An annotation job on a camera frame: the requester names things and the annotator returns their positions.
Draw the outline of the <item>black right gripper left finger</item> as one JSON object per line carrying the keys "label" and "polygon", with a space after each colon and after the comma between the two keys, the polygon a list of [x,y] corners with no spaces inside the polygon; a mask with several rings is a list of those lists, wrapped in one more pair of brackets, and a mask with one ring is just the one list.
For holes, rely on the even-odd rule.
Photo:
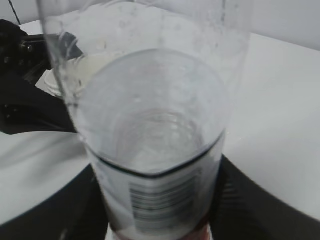
{"label": "black right gripper left finger", "polygon": [[49,199],[0,226],[2,240],[104,240],[108,218],[88,165]]}

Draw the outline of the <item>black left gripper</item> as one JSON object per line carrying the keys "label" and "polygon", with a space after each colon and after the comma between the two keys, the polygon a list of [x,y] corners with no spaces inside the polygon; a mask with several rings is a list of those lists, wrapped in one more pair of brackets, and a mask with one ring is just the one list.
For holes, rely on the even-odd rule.
{"label": "black left gripper", "polygon": [[51,70],[45,37],[28,35],[19,26],[0,21],[0,131],[67,132],[76,129],[64,102],[36,84]]}

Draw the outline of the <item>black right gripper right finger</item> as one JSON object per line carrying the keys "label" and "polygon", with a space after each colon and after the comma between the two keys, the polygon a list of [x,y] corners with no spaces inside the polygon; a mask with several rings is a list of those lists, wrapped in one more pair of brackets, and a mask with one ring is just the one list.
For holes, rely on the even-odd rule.
{"label": "black right gripper right finger", "polygon": [[320,222],[262,189],[222,156],[210,212],[215,240],[318,240]]}

